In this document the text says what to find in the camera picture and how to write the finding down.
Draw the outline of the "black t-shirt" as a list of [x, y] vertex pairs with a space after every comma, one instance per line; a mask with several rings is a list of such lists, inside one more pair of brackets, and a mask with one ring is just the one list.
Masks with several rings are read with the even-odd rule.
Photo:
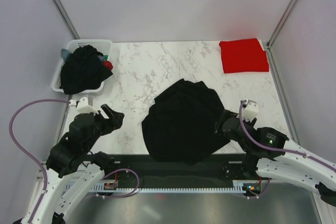
[[215, 132], [224, 106], [203, 81], [181, 79], [154, 101], [142, 121], [142, 134], [156, 161], [194, 164], [230, 143]]

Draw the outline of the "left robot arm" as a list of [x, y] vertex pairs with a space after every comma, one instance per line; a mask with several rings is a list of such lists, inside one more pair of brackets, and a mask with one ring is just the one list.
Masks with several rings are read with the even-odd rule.
[[99, 180], [115, 173], [114, 159], [90, 154], [96, 141], [121, 128], [124, 114], [108, 105], [100, 111], [78, 114], [69, 131], [51, 150], [42, 168], [44, 185], [28, 214], [17, 223], [66, 223], [74, 209]]

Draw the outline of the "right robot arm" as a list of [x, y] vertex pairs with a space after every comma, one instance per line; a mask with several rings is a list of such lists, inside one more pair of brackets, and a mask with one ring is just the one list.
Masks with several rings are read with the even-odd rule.
[[281, 180], [318, 194], [322, 201], [335, 206], [335, 163], [271, 127], [255, 129], [256, 117], [244, 115], [224, 110], [215, 124], [216, 134], [237, 142], [245, 152], [241, 174], [248, 179]]

